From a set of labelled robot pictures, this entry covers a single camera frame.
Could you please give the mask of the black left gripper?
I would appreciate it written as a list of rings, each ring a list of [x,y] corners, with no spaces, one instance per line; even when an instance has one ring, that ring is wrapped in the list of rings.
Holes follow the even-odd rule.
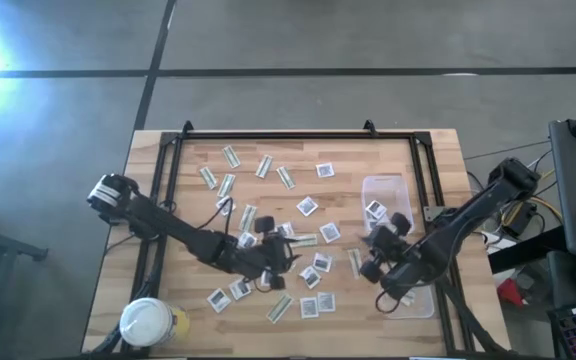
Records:
[[[274,230],[275,221],[272,216],[259,217],[254,222],[254,230],[263,235],[259,245],[249,248],[237,249],[233,255],[233,270],[247,280],[260,278],[264,272],[270,274],[269,287],[271,290],[286,288],[282,276],[286,268],[291,268],[296,261],[290,245],[286,239]]]

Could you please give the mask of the large clear plastic container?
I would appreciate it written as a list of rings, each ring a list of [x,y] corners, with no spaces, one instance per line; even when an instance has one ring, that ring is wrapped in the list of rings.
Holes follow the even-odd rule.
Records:
[[[412,289],[416,292],[414,304],[407,307],[400,303],[394,312],[386,314],[388,319],[426,319],[434,315],[435,306],[432,287],[424,286]]]

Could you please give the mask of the black power box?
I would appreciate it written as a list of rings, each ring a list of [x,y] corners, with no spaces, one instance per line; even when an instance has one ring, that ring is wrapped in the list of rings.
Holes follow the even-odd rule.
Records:
[[[537,206],[530,202],[518,203],[510,208],[502,220],[502,230],[512,237],[518,237],[537,214]]]

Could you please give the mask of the small clear plastic container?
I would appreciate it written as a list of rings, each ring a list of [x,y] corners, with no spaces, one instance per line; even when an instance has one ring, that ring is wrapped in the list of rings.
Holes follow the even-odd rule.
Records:
[[[364,228],[367,233],[371,231],[367,229],[368,217],[365,208],[373,200],[379,201],[387,208],[387,214],[382,218],[383,223],[389,222],[394,213],[400,213],[411,224],[410,230],[415,229],[407,183],[401,175],[365,177],[362,182],[361,200]]]

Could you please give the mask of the red object on floor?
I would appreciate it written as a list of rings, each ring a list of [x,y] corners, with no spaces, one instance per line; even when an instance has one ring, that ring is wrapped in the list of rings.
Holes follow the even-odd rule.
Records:
[[[497,294],[502,301],[513,304],[516,307],[524,306],[524,301],[520,294],[519,288],[512,278],[505,279],[497,287]]]

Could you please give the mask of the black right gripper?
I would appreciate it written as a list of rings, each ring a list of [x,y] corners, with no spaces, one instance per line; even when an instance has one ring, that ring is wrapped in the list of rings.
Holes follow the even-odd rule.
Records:
[[[371,258],[366,258],[360,268],[361,275],[371,283],[410,284],[413,281],[413,264],[406,252],[410,245],[405,237],[411,224],[400,213],[394,213],[387,223],[375,226],[361,238]]]

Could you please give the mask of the white power strip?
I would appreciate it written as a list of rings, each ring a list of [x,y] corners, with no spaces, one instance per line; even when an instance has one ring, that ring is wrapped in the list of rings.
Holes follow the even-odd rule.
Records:
[[[499,250],[502,250],[510,245],[513,245],[512,241],[508,241],[500,233],[489,233],[483,232],[482,237],[484,240],[484,246],[488,254],[493,254]]]

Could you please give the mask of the white wipes canister yellow label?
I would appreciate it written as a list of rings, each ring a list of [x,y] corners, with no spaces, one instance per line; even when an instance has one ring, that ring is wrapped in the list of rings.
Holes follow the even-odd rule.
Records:
[[[124,307],[119,331],[134,347],[152,347],[185,339],[190,329],[188,313],[159,299],[145,297]]]

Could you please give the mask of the black metal table frame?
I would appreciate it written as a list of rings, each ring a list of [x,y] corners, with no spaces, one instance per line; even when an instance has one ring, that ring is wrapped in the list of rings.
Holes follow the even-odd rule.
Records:
[[[360,243],[361,185],[371,175],[401,175],[408,186],[415,221],[413,236],[423,234],[422,210],[427,205],[457,207],[472,195],[457,133],[436,130],[340,131],[191,131],[180,147],[159,160],[160,133],[139,131],[131,144],[125,173],[143,191],[155,174],[176,186],[176,214],[192,224],[218,227],[216,195],[203,183],[199,170],[215,175],[229,172],[222,149],[234,148],[241,165],[233,195],[239,206],[257,207],[260,215],[291,221],[298,233],[314,233],[334,222],[341,237],[325,246],[334,258],[320,289],[333,292],[337,309],[315,319],[302,319],[293,304],[276,323],[266,315],[278,293],[253,293],[214,312],[207,296],[225,286],[230,276],[195,260],[175,240],[166,246],[160,296],[185,307],[191,316],[189,335],[152,350],[156,358],[229,357],[367,357],[436,356],[446,351],[444,335],[451,332],[457,349],[476,347],[477,340],[461,322],[454,305],[435,299],[435,312],[426,319],[388,319],[374,306],[375,284],[355,279],[347,250]],[[273,162],[264,179],[255,175],[264,155]],[[335,175],[319,178],[316,165],[331,163]],[[284,166],[296,186],[288,190],[276,169]],[[296,205],[311,197],[318,205],[305,217]]]

